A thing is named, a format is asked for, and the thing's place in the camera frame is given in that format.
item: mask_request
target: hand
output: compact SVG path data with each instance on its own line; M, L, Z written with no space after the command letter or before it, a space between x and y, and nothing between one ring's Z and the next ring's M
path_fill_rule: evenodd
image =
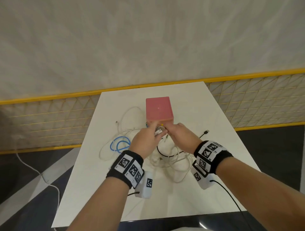
M190 131L182 123L164 124L164 127L168 130L168 134L172 138L175 145L187 153L194 154L198 145L202 140Z
M157 124L158 121L155 121L148 128L142 128L133 138L129 150L139 154L143 159L152 154L161 138L167 133L167 130L164 130L155 136Z

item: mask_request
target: black wire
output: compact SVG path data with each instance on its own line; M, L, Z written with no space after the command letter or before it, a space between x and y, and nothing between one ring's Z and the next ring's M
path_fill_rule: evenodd
M203 137L205 134L208 134L208 132L209 132L209 130L206 130L199 138ZM179 153L177 153L177 154L175 154L175 155L166 156L166 155L163 155L163 154L159 151L158 146L157 146L157 150L158 150L158 153L159 153L161 156L164 156L164 157L167 157L167 158L170 158L170 157L176 156L176 155L178 155L178 154L180 154L180 153L183 153L183 151L181 151L181 152L179 152Z
M230 197L232 198L232 200L233 200L234 203L236 204L237 208L238 208L239 211L241 212L242 216L244 217L244 219L245 219L247 225L249 226L250 230L253 231L253 229L251 228L250 224L248 223L248 221L247 221L245 215L243 214L242 210L240 209L240 207L238 206L238 204L236 203L236 201L233 199L233 197L231 196L231 194L228 192L228 190L226 190L226 188L223 187L222 184L220 184L219 182L217 182L217 181L215 181L215 180L210 180L210 182L216 182L217 184L219 184L219 185L220 185L220 186L230 195Z
M133 194L139 194L140 192L134 192L134 193L130 193L127 196L133 195Z

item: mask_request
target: white table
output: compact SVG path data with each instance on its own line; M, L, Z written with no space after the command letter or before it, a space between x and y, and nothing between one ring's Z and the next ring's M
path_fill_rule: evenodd
M185 124L198 136L209 130L203 140L222 144L234 157L258 169L204 82L105 92L95 109L52 227L69 226L105 179L114 159L101 160L99 151L117 133L115 121L130 107L138 106L145 112L146 98L164 96L170 97L175 123ZM145 122L140 110L132 109L124 116L122 129L144 127ZM112 155L109 145L103 148L103 157ZM148 159L143 169L154 174L152 197L129 196L122 221L238 211L219 185L202 190L190 172L177 184L165 176L163 169L153 167ZM214 179L222 183L216 175Z

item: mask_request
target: wristband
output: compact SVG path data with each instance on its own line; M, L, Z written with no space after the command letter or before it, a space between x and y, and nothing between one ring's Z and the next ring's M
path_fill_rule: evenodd
M125 150L114 161L106 178L115 177L125 182L129 189L131 187L136 188L144 176L144 170L142 169L143 161L139 154Z
M194 156L196 157L196 161L193 163L193 166L198 164L204 172L203 176L207 176L209 173L216 174L216 169L220 162L233 155L219 143L206 140L198 145Z

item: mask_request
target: person's right hand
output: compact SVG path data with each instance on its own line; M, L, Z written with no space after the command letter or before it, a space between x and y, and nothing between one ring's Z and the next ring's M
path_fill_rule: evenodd
M196 136L182 123L167 123L164 124L164 127L168 130L168 134L172 138L175 145L187 153L194 154L196 148L202 142L198 136Z

